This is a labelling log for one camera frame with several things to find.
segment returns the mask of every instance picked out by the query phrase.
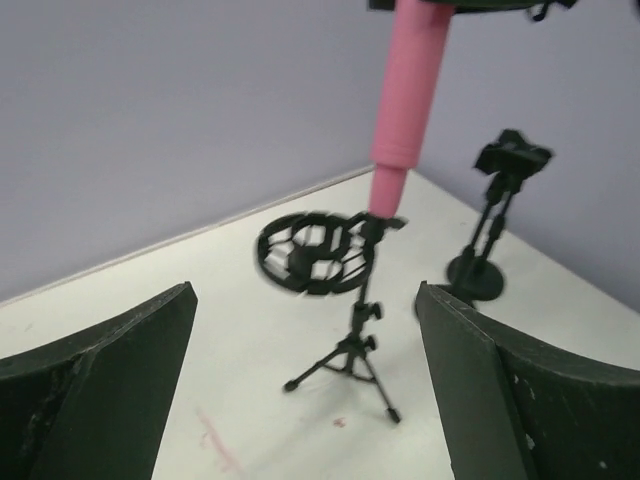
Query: pink cylinder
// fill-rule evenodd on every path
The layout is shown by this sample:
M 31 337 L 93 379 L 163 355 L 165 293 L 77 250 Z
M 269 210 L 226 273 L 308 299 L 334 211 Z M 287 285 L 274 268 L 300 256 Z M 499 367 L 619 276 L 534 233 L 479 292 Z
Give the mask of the pink cylinder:
M 407 170 L 418 164 L 454 10 L 452 5 L 396 0 L 371 147 L 376 172 L 369 211 L 376 216 L 396 214 Z

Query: red stain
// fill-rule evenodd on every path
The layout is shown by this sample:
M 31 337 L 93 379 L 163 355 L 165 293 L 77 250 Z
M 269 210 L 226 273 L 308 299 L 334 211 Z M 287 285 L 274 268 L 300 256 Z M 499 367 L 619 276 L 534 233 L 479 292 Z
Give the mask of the red stain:
M 205 428 L 205 436 L 209 438 L 213 444 L 213 448 L 216 449 L 218 455 L 220 455 L 225 462 L 225 465 L 222 467 L 222 471 L 235 470 L 238 473 L 242 473 L 242 467 L 231 452 L 229 452 L 227 447 L 225 447 L 224 443 L 222 443 L 222 439 L 220 438 L 220 435 L 218 435 L 218 432 L 209 417 L 207 417 L 200 408 L 196 408 L 196 416 Z

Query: gray wall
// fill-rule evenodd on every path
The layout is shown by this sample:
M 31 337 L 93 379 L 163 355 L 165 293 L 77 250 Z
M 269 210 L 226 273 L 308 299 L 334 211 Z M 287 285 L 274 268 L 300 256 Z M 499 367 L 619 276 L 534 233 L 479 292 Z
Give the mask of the gray wall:
M 0 2 L 0 300 L 367 165 L 365 5 Z
M 630 0 L 553 13 L 455 19 L 420 169 L 478 205 L 470 166 L 501 129 L 554 148 L 510 228 L 640 310 L 640 18 Z

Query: white tabletop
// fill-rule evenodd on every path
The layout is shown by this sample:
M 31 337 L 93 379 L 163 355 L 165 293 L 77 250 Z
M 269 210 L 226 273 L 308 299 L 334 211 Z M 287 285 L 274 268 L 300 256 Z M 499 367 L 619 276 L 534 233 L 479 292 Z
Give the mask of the white tabletop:
M 370 181 L 357 177 L 9 304 L 0 309 L 0 358 L 189 280 L 200 302 L 154 480 L 451 479 L 412 303 L 422 280 L 443 280 L 477 213 L 422 177 L 409 177 L 399 213 L 410 223 L 380 245 L 370 289 L 385 307 L 385 318 L 367 327 L 379 344 L 370 359 L 402 423 L 387 420 L 374 387 L 328 371 L 281 390 L 347 333 L 355 297 L 298 298 L 268 284 L 254 266 L 256 236 L 296 211 L 361 211 Z M 640 369 L 636 313 L 509 234 L 493 259 L 508 285 L 482 312 Z

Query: pink baseball bat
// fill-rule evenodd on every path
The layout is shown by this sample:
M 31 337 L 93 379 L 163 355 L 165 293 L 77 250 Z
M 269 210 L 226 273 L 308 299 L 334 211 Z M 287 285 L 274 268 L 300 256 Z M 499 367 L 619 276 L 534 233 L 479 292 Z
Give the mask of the pink baseball bat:
M 397 0 L 391 49 L 371 147 L 375 173 L 369 213 L 393 217 L 407 172 L 420 159 L 455 7 Z

